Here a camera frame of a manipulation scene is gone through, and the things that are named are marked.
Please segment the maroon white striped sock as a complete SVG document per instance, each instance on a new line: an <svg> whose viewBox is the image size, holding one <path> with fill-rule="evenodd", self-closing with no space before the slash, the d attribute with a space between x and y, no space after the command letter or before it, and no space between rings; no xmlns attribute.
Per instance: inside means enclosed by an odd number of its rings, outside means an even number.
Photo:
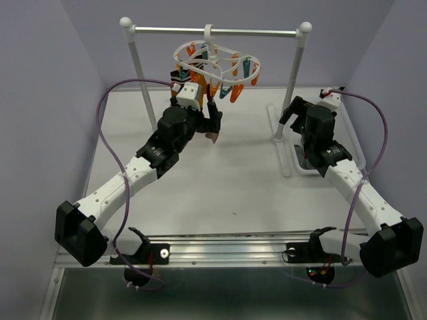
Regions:
<svg viewBox="0 0 427 320"><path fill-rule="evenodd" d="M207 132L207 133L205 134L205 137L206 137L207 139L211 140L211 142L212 142L213 144L215 144L215 143L216 143L216 141L218 140L219 133Z"/></svg>

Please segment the yellow orange clothes peg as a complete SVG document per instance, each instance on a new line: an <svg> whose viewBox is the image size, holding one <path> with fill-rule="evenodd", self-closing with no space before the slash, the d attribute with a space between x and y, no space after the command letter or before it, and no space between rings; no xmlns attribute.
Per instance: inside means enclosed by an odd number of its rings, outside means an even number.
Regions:
<svg viewBox="0 0 427 320"><path fill-rule="evenodd" d="M230 96L230 102L231 103L235 103L243 90L244 90L244 84L234 85L232 87L232 93L231 93L231 96Z"/></svg>

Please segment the white round clip hanger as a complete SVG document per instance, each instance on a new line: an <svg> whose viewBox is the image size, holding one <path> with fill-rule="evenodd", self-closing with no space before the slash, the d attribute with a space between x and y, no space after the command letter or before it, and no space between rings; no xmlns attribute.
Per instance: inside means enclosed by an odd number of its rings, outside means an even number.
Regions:
<svg viewBox="0 0 427 320"><path fill-rule="evenodd" d="M184 43L179 46L173 58L178 71L195 71L204 76L207 85L224 84L224 87L244 84L246 87L257 84L260 72L260 60L218 45L212 33L212 24L203 30L203 39Z"/></svg>

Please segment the mustard brown striped sock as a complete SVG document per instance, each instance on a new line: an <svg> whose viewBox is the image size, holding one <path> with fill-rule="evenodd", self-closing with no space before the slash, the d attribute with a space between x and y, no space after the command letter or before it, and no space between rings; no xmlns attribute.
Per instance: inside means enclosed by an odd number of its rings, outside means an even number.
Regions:
<svg viewBox="0 0 427 320"><path fill-rule="evenodd" d="M189 71L173 70L170 72L170 80L173 84L171 88L171 96L175 97L183 84L189 79Z"/></svg>

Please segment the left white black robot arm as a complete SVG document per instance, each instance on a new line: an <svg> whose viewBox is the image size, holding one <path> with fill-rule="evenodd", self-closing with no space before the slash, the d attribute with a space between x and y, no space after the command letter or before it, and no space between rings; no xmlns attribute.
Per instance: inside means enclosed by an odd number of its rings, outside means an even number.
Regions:
<svg viewBox="0 0 427 320"><path fill-rule="evenodd" d="M196 133L218 134L223 113L216 103L202 111L183 107L175 99L157 122L157 130L118 174L75 203L64 201L56 210L55 240L82 266L106 255L112 240L102 233L106 223L144 187L160 179L179 160Z"/></svg>

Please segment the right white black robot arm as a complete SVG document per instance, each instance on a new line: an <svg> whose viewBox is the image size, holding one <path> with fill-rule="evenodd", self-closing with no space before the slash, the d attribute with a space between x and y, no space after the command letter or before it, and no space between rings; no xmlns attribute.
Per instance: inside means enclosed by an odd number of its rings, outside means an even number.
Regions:
<svg viewBox="0 0 427 320"><path fill-rule="evenodd" d="M326 100L336 95L335 90L321 94L317 104L295 97L280 123L296 116L290 128L302 137L304 160L350 204L349 214L359 216L366 235L351 234L348 224L342 231L316 229L308 241L287 245L288 261L343 265L359 261L369 274L382 277L419 260L424 227L389 205L369 182L369 172L361 172L350 152L335 140L336 107Z"/></svg>

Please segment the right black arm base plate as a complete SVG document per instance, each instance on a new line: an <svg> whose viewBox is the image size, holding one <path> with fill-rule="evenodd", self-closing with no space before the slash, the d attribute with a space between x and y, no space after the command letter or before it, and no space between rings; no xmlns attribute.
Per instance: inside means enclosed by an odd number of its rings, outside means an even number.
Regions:
<svg viewBox="0 0 427 320"><path fill-rule="evenodd" d="M308 242L287 243L284 257L288 263L313 263L316 261Z"/></svg>

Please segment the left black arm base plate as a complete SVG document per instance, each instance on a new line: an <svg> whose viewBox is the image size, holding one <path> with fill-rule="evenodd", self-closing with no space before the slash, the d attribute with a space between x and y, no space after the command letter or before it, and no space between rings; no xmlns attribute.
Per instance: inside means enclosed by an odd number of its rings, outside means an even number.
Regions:
<svg viewBox="0 0 427 320"><path fill-rule="evenodd" d="M125 260L132 265L168 265L169 243L149 243L120 247Z"/></svg>

